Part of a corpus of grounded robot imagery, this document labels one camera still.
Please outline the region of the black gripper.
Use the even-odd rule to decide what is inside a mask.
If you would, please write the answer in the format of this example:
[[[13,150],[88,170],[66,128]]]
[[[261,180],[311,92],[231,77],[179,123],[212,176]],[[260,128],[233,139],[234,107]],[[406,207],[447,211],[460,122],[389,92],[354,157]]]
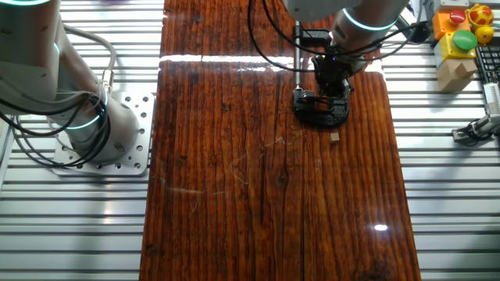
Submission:
[[[316,55],[312,58],[317,88],[316,104],[319,111],[329,109],[327,94],[332,97],[332,109],[347,109],[348,94],[353,92],[350,77],[353,76],[352,65],[342,62],[333,55]]]

